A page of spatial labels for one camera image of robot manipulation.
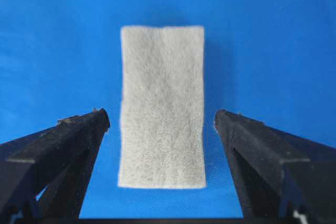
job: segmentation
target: white fabric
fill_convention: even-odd
[[[127,26],[121,40],[118,186],[205,187],[203,27]]]

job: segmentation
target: blue backdrop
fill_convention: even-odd
[[[207,188],[117,187],[120,28],[205,27]],[[81,217],[242,215],[218,109],[336,147],[335,0],[0,0],[0,143],[105,108]]]

